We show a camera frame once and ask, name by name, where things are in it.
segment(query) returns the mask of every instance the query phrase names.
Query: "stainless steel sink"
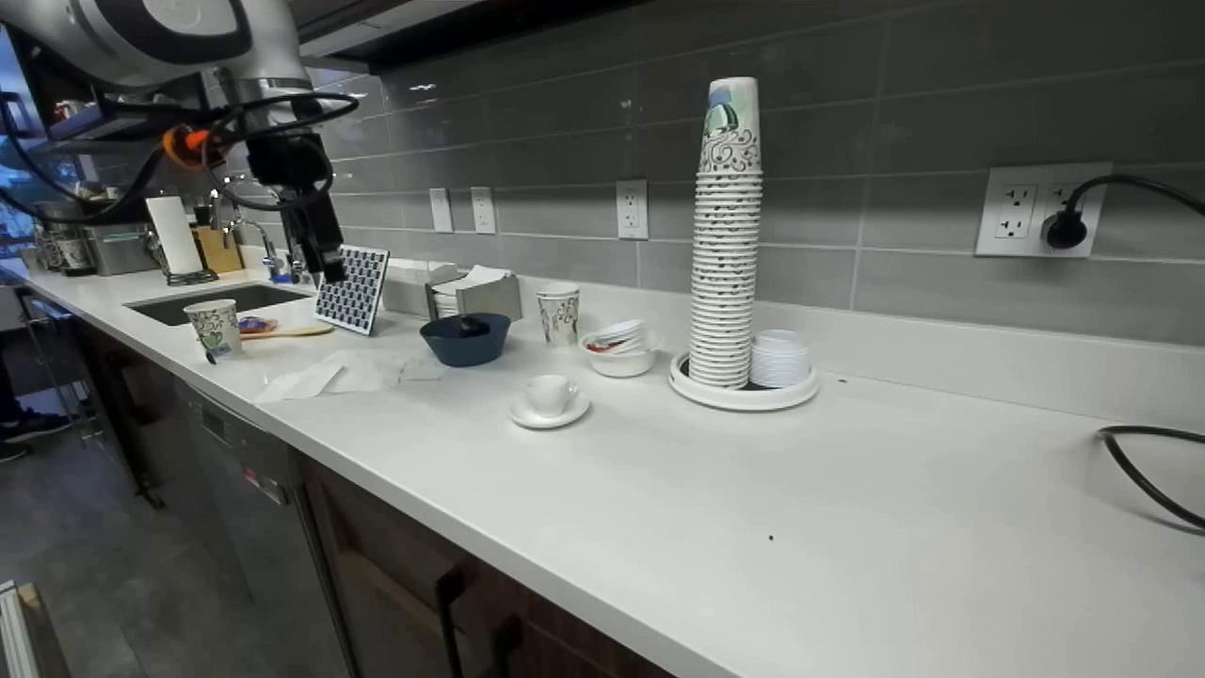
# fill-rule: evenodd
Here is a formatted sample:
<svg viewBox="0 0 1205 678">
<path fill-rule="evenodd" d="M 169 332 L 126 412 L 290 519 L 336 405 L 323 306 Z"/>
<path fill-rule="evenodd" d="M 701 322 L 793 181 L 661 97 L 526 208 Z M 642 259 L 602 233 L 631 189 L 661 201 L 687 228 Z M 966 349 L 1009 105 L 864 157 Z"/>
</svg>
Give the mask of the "stainless steel sink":
<svg viewBox="0 0 1205 678">
<path fill-rule="evenodd" d="M 203 293 L 188 293 L 188 299 L 140 301 L 126 309 L 136 309 L 159 323 L 188 323 L 184 306 L 212 301 L 212 299 L 232 299 L 236 313 L 244 313 L 244 309 L 262 309 L 262 306 L 285 306 L 285 301 L 297 301 L 310 293 L 282 289 L 282 285 L 227 285 L 227 289 L 203 289 Z"/>
</svg>

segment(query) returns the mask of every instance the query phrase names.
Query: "dark bowl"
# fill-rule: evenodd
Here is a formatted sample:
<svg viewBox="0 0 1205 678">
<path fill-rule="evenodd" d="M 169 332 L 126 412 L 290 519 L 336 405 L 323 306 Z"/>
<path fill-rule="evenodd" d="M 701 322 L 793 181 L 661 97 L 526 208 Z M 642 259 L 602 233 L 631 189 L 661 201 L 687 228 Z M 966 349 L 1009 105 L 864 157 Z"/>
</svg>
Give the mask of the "dark bowl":
<svg viewBox="0 0 1205 678">
<path fill-rule="evenodd" d="M 444 365 L 485 365 L 500 356 L 509 327 L 509 316 L 462 313 L 421 323 L 421 341 Z"/>
</svg>

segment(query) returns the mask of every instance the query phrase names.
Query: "floor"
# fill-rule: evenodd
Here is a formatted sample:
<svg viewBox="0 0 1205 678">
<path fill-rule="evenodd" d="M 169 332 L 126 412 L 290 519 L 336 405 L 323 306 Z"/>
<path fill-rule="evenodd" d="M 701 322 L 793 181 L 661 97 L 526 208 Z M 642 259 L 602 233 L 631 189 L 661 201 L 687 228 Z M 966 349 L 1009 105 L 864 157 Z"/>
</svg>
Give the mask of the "floor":
<svg viewBox="0 0 1205 678">
<path fill-rule="evenodd" d="M 0 461 L 0 582 L 33 582 L 74 678 L 262 678 L 244 593 L 141 505 L 96 431 Z"/>
</svg>

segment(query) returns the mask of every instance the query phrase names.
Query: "kitchen counter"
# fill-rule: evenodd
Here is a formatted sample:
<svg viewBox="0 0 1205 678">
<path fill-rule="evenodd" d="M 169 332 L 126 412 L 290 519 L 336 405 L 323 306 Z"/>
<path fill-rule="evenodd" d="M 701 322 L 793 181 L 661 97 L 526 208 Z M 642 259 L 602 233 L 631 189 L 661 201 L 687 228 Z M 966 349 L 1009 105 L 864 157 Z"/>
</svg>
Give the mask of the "kitchen counter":
<svg viewBox="0 0 1205 678">
<path fill-rule="evenodd" d="M 207 365 L 193 327 L 125 309 L 193 289 L 159 277 L 28 285 L 675 676 L 1205 676 L 1205 538 L 1152 519 L 1093 442 L 1093 408 L 900 383 L 832 349 L 815 405 L 718 415 L 677 398 L 661 371 L 591 376 L 531 323 L 514 323 L 500 361 L 441 371 L 418 323 L 395 316 L 381 341 L 256 342 Z M 588 306 L 591 293 L 595 309 L 686 309 L 675 293 L 588 289 Z M 1073 346 L 1126 361 L 1104 375 L 1164 365 L 1177 375 L 1173 398 L 1205 396 L 1191 392 L 1202 349 L 1049 341 L 1049 356 Z M 332 356 L 370 356 L 395 383 L 261 405 L 271 381 Z M 591 420 L 514 431 L 509 398 L 548 371 L 578 381 Z"/>
</svg>

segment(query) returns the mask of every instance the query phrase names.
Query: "gray wall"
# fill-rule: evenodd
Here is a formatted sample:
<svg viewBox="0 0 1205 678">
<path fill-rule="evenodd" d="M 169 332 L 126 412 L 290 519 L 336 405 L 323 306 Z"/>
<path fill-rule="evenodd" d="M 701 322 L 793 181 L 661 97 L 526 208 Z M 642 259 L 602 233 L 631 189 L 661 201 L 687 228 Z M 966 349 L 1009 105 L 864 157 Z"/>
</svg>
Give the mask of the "gray wall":
<svg viewBox="0 0 1205 678">
<path fill-rule="evenodd" d="M 1205 221 L 1126 189 L 1093 264 L 972 259 L 990 165 L 1113 161 L 1205 191 L 1202 0 L 652 0 L 374 76 L 323 130 L 350 243 L 687 289 L 711 76 L 759 76 L 759 299 L 1205 342 Z M 652 243 L 612 238 L 652 181 Z M 426 189 L 453 189 L 431 233 Z M 467 189 L 495 196 L 495 238 Z"/>
</svg>

